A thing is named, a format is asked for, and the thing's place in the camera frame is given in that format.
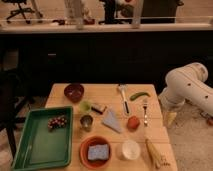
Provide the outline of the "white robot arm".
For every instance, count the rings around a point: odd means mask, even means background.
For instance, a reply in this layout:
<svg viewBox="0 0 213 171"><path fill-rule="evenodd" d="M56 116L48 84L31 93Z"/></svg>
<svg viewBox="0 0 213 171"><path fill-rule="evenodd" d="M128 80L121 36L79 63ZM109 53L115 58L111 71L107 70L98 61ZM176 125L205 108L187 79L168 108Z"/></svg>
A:
<svg viewBox="0 0 213 171"><path fill-rule="evenodd" d="M198 62L175 68L166 74L166 87L158 96L166 127L173 122L176 111L186 100L213 117L213 88L205 84L207 78L207 68Z"/></svg>

